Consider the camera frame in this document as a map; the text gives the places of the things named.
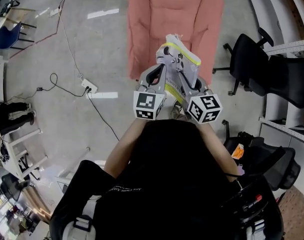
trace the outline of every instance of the gray floor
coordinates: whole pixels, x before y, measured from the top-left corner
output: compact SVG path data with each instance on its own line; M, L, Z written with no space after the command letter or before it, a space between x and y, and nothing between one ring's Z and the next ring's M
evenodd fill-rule
M22 7L37 9L34 15L50 9L37 18L33 15L27 19L27 22L37 25L37 30L27 29L29 38L37 41L35 45L16 55L13 51L4 54L10 58L6 70L6 98L14 95L26 97L32 95L37 87L52 87L49 81L51 73L58 75L58 85L73 93L83 93L84 88L77 78L78 72L68 50L64 24L71 51L84 77L97 85L100 92L118 92L118 99L95 99L94 103L121 137L134 119L132 97L136 86L135 81L126 77L127 0L65 0L61 15L63 24L59 22L57 34L58 15L49 18L48 13L58 6L60 0L20 2ZM119 13L87 19L89 13L116 8L119 8ZM254 40L259 38L249 0L225 0L216 67L229 65L230 54L222 45L228 42L233 47L241 33ZM230 121L232 134L247 131L258 135L258 117L264 100L254 93L244 92L241 86L237 95L230 97L227 92L233 85L234 80L228 71L213 75L212 90L219 95L224 107L213 128L224 139L221 120L226 119ZM53 177L86 147L91 148L90 159L105 160L117 140L85 97L76 98L54 88L49 92L38 92L29 102L37 111L37 125L25 125L19 134L37 127L43 132L24 144L35 160L44 153L48 155L37 187L53 210L61 197Z

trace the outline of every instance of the floor outlet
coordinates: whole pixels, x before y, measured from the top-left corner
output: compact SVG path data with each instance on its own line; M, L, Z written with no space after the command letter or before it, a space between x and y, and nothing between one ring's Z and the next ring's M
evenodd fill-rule
M58 14L60 11L62 11L62 8L60 8L60 9L56 8L56 9L52 10L50 12L50 17L53 17L54 15Z
M90 87L90 88L91 88L90 93L93 93L93 94L94 94L94 93L96 93L96 91L97 91L97 87L96 87L94 84L92 84L90 81L86 80L86 79L83 80L82 86L83 86L84 88Z

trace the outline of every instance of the table leg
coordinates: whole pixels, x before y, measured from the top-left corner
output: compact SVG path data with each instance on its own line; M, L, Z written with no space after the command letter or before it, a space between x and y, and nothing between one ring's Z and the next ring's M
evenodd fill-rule
M14 21L14 20L12 20L12 19L10 19L10 18L6 18L5 20L6 20L6 21L9 21L9 22L11 22L11 23L13 23L13 24L18 24L17 21Z
M19 47L10 47L11 49L16 49L16 50L24 50L24 48L19 48Z
M18 153L15 157L19 161L22 156L24 156L27 153L27 150L24 149L22 152Z
M27 170L25 170L23 174L23 178L28 176L34 169L36 169L41 163L43 163L45 160L47 160L47 156L45 156L42 160L38 161L37 163L30 166Z
M24 140L36 135L36 134L40 134L41 133L41 129L37 129L35 131L32 131L30 133L28 133L27 135L22 136L21 138L18 138L12 142L9 143L9 145L14 146L16 144L19 144L20 142L23 142Z
M21 23L22 26L27 26L27 27L32 27L32 28L36 28L36 26L33 25L29 25L29 24L25 24L25 23Z
M13 147L10 143L6 142L6 141L3 141L4 145L5 145L5 148L7 149L7 152L9 154L9 161L6 161L5 164L2 163L3 167L6 169L6 164L8 162L10 162L10 160L14 160L12 165L14 166L14 168L12 168L11 171L9 171L11 174L13 174L15 177L17 177L19 180L23 181L24 180L24 177L22 176L22 172L21 172L21 169L18 165L18 161L16 160L16 157L15 157L15 152L13 150Z
M33 43L33 42L34 42L34 41L32 41L32 40L28 40L28 39L22 39L22 38L18 38L17 40L20 40L20 41L25 41L25 42L30 42L30 43L31 43L31 42Z
M35 12L36 10L33 10L33 9L27 9L27 8L15 8L15 7L12 7L11 10L18 10L18 11L32 11L32 12Z

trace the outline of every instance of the yellow tape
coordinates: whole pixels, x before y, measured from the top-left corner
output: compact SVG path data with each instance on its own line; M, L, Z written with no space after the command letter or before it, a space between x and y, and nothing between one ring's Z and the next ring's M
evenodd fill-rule
M196 60L192 59L191 57L189 57L179 46L177 46L176 44L174 44L172 42L166 42L161 45L161 47L163 47L163 46L172 46L175 49L179 50L188 60L190 60L196 66L199 66L201 64L199 61L196 61Z
M184 102L184 99L182 98L182 96L180 96L180 94L175 90L175 88L173 88L171 85L169 85L168 83L165 84L165 90L170 92L171 95L173 95L177 101L180 103L180 104L183 104Z

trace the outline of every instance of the pink cushion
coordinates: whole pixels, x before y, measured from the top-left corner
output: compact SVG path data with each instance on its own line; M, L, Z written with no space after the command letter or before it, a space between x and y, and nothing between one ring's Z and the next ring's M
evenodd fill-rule
M155 53L167 34L179 34L202 61L199 75L210 84L223 0L129 0L129 77L156 63Z

